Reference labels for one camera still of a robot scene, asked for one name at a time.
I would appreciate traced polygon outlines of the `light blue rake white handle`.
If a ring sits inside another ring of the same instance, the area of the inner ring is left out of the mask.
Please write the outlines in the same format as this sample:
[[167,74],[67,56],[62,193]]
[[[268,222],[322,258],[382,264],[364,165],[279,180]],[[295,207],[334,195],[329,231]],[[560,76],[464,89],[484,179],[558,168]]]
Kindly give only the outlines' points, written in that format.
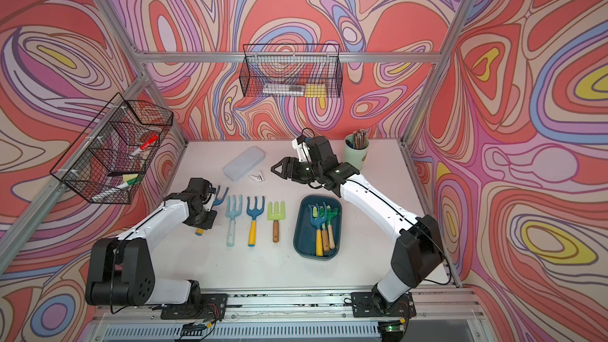
[[237,217],[242,214],[242,195],[230,196],[226,200],[226,218],[229,219],[229,227],[226,238],[226,246],[233,247],[236,234]]

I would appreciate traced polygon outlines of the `green rake wooden handle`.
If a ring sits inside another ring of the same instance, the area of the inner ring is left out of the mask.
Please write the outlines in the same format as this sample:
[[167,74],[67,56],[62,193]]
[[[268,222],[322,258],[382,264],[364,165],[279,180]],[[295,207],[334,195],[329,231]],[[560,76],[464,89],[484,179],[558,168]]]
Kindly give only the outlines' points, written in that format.
[[286,204],[284,201],[269,203],[267,218],[272,222],[272,241],[280,241],[280,222],[286,218]]

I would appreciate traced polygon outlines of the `dark blue rake yellow handle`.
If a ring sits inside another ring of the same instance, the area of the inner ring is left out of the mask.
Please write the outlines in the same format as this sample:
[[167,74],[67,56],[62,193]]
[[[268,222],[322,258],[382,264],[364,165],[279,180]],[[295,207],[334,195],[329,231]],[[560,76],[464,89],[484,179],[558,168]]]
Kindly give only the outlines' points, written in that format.
[[258,205],[258,197],[251,198],[247,197],[247,209],[246,213],[251,218],[250,233],[248,237],[248,247],[255,247],[257,238],[257,218],[264,213],[265,209],[265,197],[261,196],[261,205]]

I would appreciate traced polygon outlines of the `green trowel wooden handle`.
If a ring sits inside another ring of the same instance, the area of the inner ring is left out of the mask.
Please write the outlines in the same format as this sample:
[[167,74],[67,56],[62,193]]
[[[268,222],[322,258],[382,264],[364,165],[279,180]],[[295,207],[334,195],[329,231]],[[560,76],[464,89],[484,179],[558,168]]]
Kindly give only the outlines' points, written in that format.
[[333,234],[333,220],[338,216],[338,209],[331,207],[329,204],[324,204],[325,216],[326,216],[326,234],[329,242],[329,249],[335,250],[336,243]]

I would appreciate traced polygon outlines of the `teal storage box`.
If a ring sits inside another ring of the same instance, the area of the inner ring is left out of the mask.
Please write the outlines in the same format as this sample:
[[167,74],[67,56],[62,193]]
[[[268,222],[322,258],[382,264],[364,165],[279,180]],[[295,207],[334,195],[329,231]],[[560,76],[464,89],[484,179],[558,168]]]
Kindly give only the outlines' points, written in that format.
[[318,261],[333,259],[340,248],[342,205],[328,196],[306,196],[299,207],[294,250]]

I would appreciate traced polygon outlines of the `blue tool yellow handle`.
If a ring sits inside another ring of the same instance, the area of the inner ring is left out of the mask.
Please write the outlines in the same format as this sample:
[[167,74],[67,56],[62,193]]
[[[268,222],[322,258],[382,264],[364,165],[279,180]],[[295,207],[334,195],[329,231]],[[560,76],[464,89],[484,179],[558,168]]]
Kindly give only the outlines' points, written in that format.
[[326,234],[325,208],[318,204],[310,205],[310,223],[316,230],[315,255],[323,257],[329,251],[329,242]]

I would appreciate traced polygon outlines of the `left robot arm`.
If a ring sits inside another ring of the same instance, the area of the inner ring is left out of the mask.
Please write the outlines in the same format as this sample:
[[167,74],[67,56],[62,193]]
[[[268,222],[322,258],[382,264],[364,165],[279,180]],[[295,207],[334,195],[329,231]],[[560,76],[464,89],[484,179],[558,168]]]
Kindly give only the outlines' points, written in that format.
[[172,193],[145,219],[116,237],[93,244],[85,285],[85,301],[109,307],[112,313],[128,307],[174,308],[190,318],[206,307],[197,280],[161,278],[151,253],[177,226],[208,230],[217,211],[217,190],[209,180],[194,177],[185,190]]

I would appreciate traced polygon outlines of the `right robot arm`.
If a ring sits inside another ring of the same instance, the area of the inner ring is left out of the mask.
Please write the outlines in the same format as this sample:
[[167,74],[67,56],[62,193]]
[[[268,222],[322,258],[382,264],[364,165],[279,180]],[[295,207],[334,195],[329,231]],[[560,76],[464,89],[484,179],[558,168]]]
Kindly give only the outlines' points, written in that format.
[[380,193],[356,167],[338,160],[326,137],[299,136],[292,146],[297,155],[271,166],[272,173],[283,180],[331,191],[355,205],[393,242],[389,271],[370,290],[375,312],[389,315],[446,259],[439,224],[432,216],[418,216]]

